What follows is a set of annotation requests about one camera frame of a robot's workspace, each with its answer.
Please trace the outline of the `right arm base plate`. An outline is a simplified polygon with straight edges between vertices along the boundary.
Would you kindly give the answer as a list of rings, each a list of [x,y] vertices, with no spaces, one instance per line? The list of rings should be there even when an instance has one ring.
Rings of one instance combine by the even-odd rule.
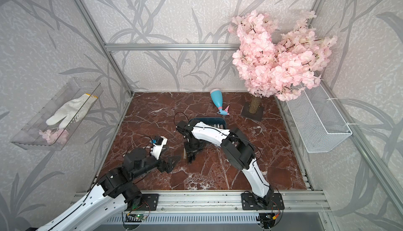
[[[241,193],[243,210],[273,210],[282,211],[285,209],[282,194],[269,191],[264,197],[259,197],[252,192]]]

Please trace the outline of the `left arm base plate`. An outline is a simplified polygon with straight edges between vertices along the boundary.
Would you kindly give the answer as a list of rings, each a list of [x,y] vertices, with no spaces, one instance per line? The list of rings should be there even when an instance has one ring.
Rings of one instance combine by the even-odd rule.
[[[136,198],[131,206],[128,207],[131,211],[156,211],[158,204],[159,194],[142,194],[141,197]]]

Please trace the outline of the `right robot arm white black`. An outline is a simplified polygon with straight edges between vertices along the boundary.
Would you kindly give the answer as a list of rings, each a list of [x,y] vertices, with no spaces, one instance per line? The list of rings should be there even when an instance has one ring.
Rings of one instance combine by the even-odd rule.
[[[274,195],[270,184],[263,177],[255,155],[255,146],[238,129],[228,130],[209,126],[200,120],[180,121],[177,132],[185,139],[184,148],[188,163],[192,163],[208,143],[220,147],[228,162],[243,172],[251,185],[256,201],[268,205]]]

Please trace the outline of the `teal plastic storage box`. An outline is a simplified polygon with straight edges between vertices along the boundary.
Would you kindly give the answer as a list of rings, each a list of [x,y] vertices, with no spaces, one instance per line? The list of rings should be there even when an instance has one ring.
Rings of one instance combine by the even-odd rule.
[[[226,121],[224,118],[221,117],[202,117],[202,118],[193,118],[190,122],[199,120],[206,125],[219,128],[219,129],[227,129]]]

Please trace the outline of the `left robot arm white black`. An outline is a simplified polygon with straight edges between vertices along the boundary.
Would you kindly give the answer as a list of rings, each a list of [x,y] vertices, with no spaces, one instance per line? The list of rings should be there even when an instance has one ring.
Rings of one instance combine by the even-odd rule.
[[[73,206],[49,223],[29,231],[93,231],[111,216],[139,204],[142,193],[133,183],[138,177],[158,169],[170,173],[181,156],[157,159],[146,149],[135,148],[124,156],[123,164],[106,173]]]

